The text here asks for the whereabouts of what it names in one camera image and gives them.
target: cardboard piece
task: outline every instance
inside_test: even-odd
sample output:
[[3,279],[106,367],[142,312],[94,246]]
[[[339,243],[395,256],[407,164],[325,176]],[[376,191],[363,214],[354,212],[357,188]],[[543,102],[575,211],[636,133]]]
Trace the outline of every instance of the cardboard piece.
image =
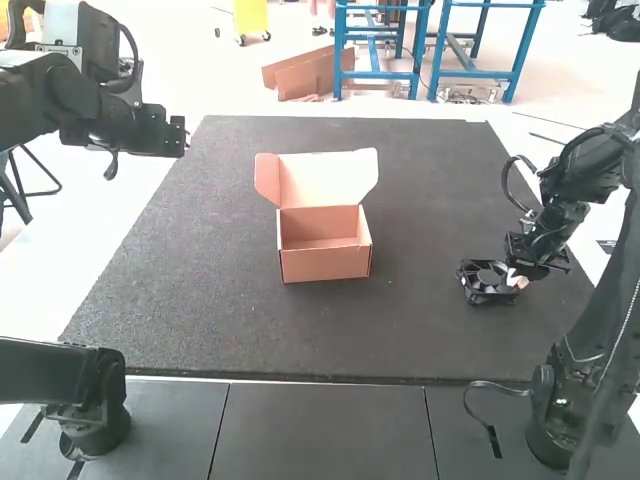
[[373,242],[360,202],[378,182],[378,152],[259,153],[255,188],[276,210],[284,283],[368,277]]
[[[264,86],[277,89],[280,101],[331,93],[334,49],[333,45],[329,45],[262,67]],[[355,48],[343,49],[340,61],[342,70],[353,70],[356,64]]]

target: blue metal frame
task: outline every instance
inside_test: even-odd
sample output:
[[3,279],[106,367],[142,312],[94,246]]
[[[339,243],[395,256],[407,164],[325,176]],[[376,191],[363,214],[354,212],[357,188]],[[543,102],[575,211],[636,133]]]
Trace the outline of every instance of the blue metal frame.
[[[429,83],[429,92],[427,99],[434,101],[437,97],[438,84],[441,78],[489,78],[494,80],[506,80],[509,82],[509,88],[505,90],[502,101],[504,103],[511,103],[513,96],[518,86],[518,80],[520,79],[520,73],[524,66],[524,60],[527,57],[529,51],[529,45],[531,45],[531,39],[533,38],[533,32],[540,16],[540,10],[545,6],[545,0],[532,0],[533,3],[491,3],[491,0],[483,0],[482,2],[468,2],[468,1],[455,1],[444,0],[442,6],[442,15],[440,16],[440,27],[438,33],[429,33],[426,37],[436,38],[436,47],[433,55],[433,66],[431,69],[431,82]],[[447,27],[449,26],[449,17],[452,7],[476,7],[481,8],[480,18],[478,20],[478,26],[476,33],[472,34],[458,34],[447,33]],[[489,8],[528,8],[530,9],[529,18],[527,24],[524,27],[522,39],[520,40],[520,46],[516,54],[513,67],[510,71],[486,71],[480,70],[473,63],[473,59],[478,57],[480,50],[480,43],[482,41],[482,34],[484,33],[484,27],[487,22],[487,14]],[[471,55],[467,55],[462,45],[458,43],[458,39],[473,39],[474,45],[471,49]],[[451,50],[458,58],[458,61],[464,68],[464,70],[442,70],[442,53],[444,52],[445,42],[449,44]]]
[[[336,25],[335,25],[335,54],[334,54],[334,80],[333,96],[342,99],[342,81],[348,78],[361,79],[383,79],[383,80],[408,80],[409,99],[415,100],[420,82],[420,64],[425,49],[425,37],[427,34],[427,21],[429,18],[430,0],[420,0],[418,5],[409,6],[408,0],[401,0],[400,5],[352,5],[347,0],[336,1]],[[366,27],[351,27],[347,25],[347,10],[364,11],[367,19]],[[375,25],[372,11],[400,11],[400,21],[397,27],[389,25],[388,16],[385,25]],[[395,41],[395,58],[402,57],[404,49],[404,30],[407,19],[407,12],[418,11],[418,22],[416,23],[416,33],[412,55],[416,60],[416,65],[411,72],[383,72],[380,69],[380,59],[378,58],[377,42],[380,40]],[[371,59],[370,71],[343,71],[341,66],[342,50],[347,40],[366,40],[369,47],[369,57]]]

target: box flap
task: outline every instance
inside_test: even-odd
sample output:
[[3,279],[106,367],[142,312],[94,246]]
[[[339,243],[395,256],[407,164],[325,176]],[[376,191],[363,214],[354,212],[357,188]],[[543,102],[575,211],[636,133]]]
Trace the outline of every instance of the box flap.
[[259,153],[254,181],[280,208],[357,205],[378,183],[378,152]]

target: flattened cardboard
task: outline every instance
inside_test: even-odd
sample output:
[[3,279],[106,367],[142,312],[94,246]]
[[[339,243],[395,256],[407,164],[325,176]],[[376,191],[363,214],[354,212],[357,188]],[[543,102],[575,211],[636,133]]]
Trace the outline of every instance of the flattened cardboard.
[[373,242],[360,202],[378,181],[378,154],[256,155],[256,190],[276,206],[284,283],[368,277]]
[[[343,70],[353,70],[356,62],[355,48],[343,49],[340,62]],[[333,73],[333,45],[262,68],[264,85],[277,89],[280,101],[331,93]]]
[[264,86],[270,88],[271,90],[275,90],[278,86],[278,84],[276,83],[277,71],[286,70],[287,68],[294,67],[300,63],[308,62],[309,60],[313,60],[315,58],[320,58],[324,55],[332,55],[334,48],[335,47],[333,45],[329,45],[324,48],[319,48],[317,50],[303,53],[302,55],[296,55],[295,57],[287,58],[280,62],[265,65],[264,67],[262,67],[262,80],[264,81]]

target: white surface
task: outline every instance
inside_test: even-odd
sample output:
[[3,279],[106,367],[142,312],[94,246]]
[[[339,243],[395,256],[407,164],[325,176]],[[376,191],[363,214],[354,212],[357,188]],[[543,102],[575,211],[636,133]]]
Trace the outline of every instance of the white surface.
[[[331,42],[326,36],[310,36],[307,23],[300,21],[306,5],[270,5],[273,40],[268,44],[257,40],[239,49],[231,40],[228,16],[202,1],[180,8],[150,0],[93,3],[129,26],[138,40],[146,61],[145,101],[163,103],[171,113],[187,115],[191,131],[205,113],[489,119],[509,153],[525,154],[543,166],[560,147],[534,139],[527,132],[562,141],[577,132],[518,117],[511,111],[583,126],[617,118],[629,106],[640,66],[638,44],[579,36],[588,31],[578,16],[586,9],[586,2],[552,2],[541,15],[512,109],[391,100],[380,92],[354,95],[342,103],[278,104],[274,92],[262,86],[259,67]],[[430,17],[431,30],[437,26],[438,8],[436,5]],[[465,26],[473,25],[475,18],[474,14],[456,12],[451,30],[469,30]],[[489,14],[480,67],[510,67],[525,19],[526,13],[519,10],[499,9]],[[213,26],[222,29],[222,39],[213,37]],[[411,26],[408,28],[410,48]],[[425,80],[431,55],[426,55],[423,64]],[[366,55],[359,60],[366,61]],[[451,62],[451,52],[445,54],[445,62]],[[411,60],[383,64],[406,70]],[[419,98],[425,96],[421,86]],[[31,202],[35,220],[28,228],[22,227],[14,212],[7,211],[5,235],[19,235],[0,252],[0,335],[52,341],[67,325],[172,161],[123,156],[118,177],[108,183],[102,178],[108,158],[102,154],[62,147],[55,136],[38,139],[30,146],[59,176],[64,191],[57,197]],[[28,163],[20,164],[27,190],[48,187],[39,172]],[[524,175],[537,192],[535,179],[528,172]],[[571,241],[592,282],[598,280],[608,259],[595,240],[617,236],[623,201],[624,192],[620,191],[607,205],[594,208]],[[18,408],[0,408],[0,434]],[[631,412],[636,424],[639,410],[634,407]]]

